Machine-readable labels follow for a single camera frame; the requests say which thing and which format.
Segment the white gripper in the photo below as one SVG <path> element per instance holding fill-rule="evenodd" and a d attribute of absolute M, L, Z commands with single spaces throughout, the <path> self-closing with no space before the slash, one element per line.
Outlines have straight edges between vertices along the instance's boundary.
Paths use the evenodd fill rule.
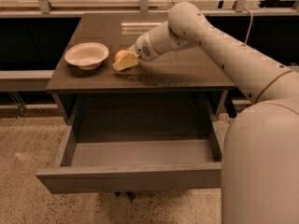
<path fill-rule="evenodd" d="M 122 71 L 124 69 L 138 65 L 138 57 L 142 61 L 152 61 L 161 56 L 158 52 L 154 42 L 156 36 L 153 32 L 146 32 L 141 35 L 134 44 L 134 50 L 126 51 L 126 53 L 116 62 L 113 63 L 113 68 L 116 71 Z"/>

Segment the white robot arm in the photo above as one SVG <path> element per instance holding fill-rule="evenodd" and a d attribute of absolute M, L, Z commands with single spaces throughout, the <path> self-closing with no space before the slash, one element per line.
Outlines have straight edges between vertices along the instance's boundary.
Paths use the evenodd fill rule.
<path fill-rule="evenodd" d="M 227 130 L 222 224 L 299 224 L 299 73 L 214 27 L 188 2 L 115 56 L 117 71 L 201 48 L 250 102 Z"/>

